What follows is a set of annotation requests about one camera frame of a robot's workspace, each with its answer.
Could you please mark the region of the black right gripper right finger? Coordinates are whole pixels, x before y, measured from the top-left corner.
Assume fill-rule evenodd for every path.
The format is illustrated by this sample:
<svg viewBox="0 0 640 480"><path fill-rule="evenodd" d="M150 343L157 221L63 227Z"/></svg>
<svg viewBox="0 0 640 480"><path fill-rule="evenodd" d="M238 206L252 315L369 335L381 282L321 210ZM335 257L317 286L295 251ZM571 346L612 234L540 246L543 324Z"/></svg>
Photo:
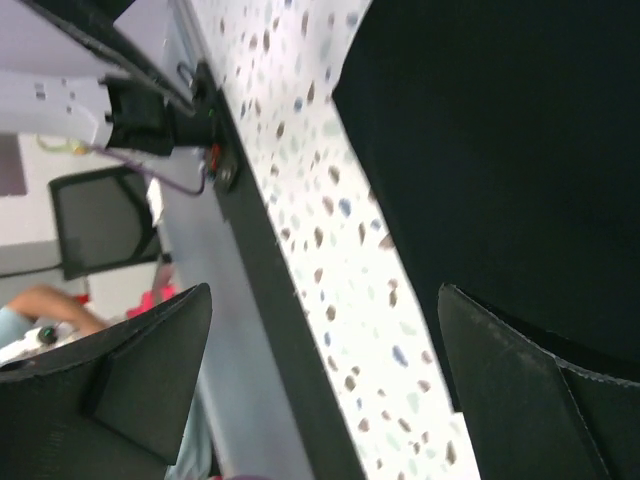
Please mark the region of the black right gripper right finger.
<svg viewBox="0 0 640 480"><path fill-rule="evenodd" d="M636 479L639 365L504 314L454 285L438 318L484 479Z"/></svg>

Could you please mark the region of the person forearm background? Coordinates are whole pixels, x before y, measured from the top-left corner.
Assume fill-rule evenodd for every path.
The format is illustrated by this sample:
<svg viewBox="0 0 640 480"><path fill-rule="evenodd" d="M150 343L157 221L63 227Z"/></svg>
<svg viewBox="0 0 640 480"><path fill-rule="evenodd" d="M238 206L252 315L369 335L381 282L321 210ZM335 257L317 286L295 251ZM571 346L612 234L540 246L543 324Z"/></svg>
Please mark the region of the person forearm background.
<svg viewBox="0 0 640 480"><path fill-rule="evenodd" d="M108 324L69 294L47 285L31 287L8 302L7 307L35 323L41 317L72 326L82 335L104 330Z"/></svg>

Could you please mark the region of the black t shirt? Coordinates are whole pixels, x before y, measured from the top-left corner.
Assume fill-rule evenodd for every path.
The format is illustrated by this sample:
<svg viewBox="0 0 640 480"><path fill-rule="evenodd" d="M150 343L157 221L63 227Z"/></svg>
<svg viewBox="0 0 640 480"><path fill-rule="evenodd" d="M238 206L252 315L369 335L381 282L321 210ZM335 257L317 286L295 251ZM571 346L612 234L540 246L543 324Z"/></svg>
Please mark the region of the black t shirt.
<svg viewBox="0 0 640 480"><path fill-rule="evenodd" d="M446 380L453 284L639 376L639 5L375 1L334 92Z"/></svg>

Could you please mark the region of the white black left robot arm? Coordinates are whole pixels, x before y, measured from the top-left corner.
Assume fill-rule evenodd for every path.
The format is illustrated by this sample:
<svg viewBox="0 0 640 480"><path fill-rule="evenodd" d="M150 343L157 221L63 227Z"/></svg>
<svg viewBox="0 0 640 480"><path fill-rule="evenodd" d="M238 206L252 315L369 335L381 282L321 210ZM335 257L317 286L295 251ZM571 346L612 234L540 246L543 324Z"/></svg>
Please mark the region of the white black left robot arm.
<svg viewBox="0 0 640 480"><path fill-rule="evenodd" d="M78 140L167 157L176 147L214 143L213 106L186 115L123 77L65 78L3 71L1 131Z"/></svg>

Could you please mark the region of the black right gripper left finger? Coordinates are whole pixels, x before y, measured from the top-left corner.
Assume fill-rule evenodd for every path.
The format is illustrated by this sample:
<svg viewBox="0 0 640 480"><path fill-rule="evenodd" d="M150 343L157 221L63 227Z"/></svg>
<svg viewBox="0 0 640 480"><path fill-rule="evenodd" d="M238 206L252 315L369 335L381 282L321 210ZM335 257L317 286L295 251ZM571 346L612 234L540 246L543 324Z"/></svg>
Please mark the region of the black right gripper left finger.
<svg viewBox="0 0 640 480"><path fill-rule="evenodd" d="M161 479L175 464L209 333L196 285L1 369L4 479Z"/></svg>

